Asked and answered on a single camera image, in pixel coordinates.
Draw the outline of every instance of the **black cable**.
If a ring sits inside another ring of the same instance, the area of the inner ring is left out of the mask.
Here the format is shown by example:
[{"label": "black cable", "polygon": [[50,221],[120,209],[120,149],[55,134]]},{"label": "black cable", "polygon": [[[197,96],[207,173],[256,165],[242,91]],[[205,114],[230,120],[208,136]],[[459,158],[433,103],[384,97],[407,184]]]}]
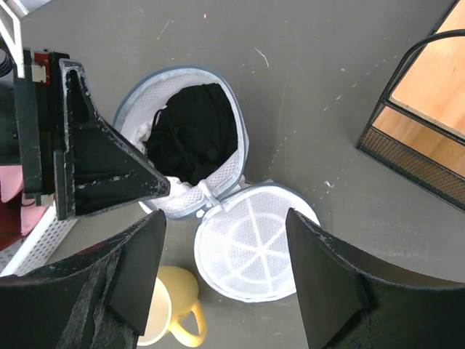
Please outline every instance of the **black cable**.
[{"label": "black cable", "polygon": [[0,78],[2,78],[13,70],[14,62],[3,39],[0,40],[0,50],[5,53],[5,58],[0,63]]}]

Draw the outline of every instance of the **mug handle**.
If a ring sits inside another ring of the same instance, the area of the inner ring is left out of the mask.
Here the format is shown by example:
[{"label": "mug handle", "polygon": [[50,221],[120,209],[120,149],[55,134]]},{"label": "mug handle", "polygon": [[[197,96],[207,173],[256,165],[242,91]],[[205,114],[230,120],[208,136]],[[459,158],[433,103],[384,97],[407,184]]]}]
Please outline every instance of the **mug handle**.
[{"label": "mug handle", "polygon": [[182,327],[179,321],[175,321],[171,324],[169,331],[181,342],[181,344],[189,348],[196,348],[203,343],[206,337],[206,321],[205,316],[203,316],[199,300],[195,301],[190,311],[194,313],[195,320],[197,321],[198,335],[189,333],[184,327]]}]

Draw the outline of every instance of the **mesh laundry bag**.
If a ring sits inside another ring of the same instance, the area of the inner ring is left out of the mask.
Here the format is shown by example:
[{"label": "mesh laundry bag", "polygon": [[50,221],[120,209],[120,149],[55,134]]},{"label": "mesh laundry bag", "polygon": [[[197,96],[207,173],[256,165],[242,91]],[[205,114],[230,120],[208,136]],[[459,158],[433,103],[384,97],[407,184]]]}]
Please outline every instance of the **mesh laundry bag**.
[{"label": "mesh laundry bag", "polygon": [[176,67],[141,81],[123,101],[115,128],[142,152],[154,114],[185,87],[219,84],[230,101],[238,133],[238,149],[217,171],[190,188],[169,178],[170,195],[141,203],[150,213],[165,211],[171,219],[196,214],[195,262],[206,282],[226,297],[268,302],[295,293],[286,238],[286,215],[295,208],[318,223],[300,196],[274,183],[241,181],[248,138],[240,108],[225,80],[201,68]]},{"label": "mesh laundry bag", "polygon": [[280,185],[251,185],[202,217],[195,261],[220,294],[243,302],[269,302],[295,293],[286,215],[292,207],[319,224],[300,196]]},{"label": "mesh laundry bag", "polygon": [[199,209],[211,207],[212,203],[209,199],[221,198],[232,190],[243,173],[248,137],[238,102],[227,82],[206,69],[182,66],[158,71],[148,76],[138,83],[122,102],[116,112],[114,126],[126,139],[144,152],[143,142],[150,136],[155,112],[162,109],[181,89],[202,84],[220,85],[230,101],[238,133],[238,149],[217,171],[203,181],[203,186],[196,185],[191,188],[185,183],[170,178],[169,197],[144,201],[141,206],[146,212],[162,209],[168,218],[178,219],[193,214]]}]

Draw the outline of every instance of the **concrete floor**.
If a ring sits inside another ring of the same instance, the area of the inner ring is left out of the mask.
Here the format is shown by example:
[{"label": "concrete floor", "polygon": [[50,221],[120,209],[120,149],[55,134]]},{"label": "concrete floor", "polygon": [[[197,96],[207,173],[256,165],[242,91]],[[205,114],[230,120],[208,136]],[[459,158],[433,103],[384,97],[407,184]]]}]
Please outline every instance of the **concrete floor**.
[{"label": "concrete floor", "polygon": [[[84,64],[108,121],[159,68],[197,63],[219,71],[238,95],[251,138],[249,180],[272,178],[300,191],[327,231],[380,258],[465,281],[463,213],[354,148],[400,57],[449,3],[56,0],[24,19],[23,34],[34,49],[68,52]],[[142,216],[133,205],[81,220],[52,259]],[[195,272],[194,224],[169,223],[163,264]],[[203,348],[307,347],[295,296],[246,305],[200,283],[209,323]],[[169,334],[153,348],[182,346]]]}]

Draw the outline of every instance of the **white wire rack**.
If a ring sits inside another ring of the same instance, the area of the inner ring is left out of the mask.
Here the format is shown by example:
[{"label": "white wire rack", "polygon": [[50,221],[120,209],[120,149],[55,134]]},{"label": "white wire rack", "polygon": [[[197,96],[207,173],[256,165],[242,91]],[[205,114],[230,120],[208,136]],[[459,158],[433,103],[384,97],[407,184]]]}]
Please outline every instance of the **white wire rack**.
[{"label": "white wire rack", "polygon": [[26,238],[0,252],[0,276],[21,276],[44,265],[76,222],[57,220],[51,206]]}]

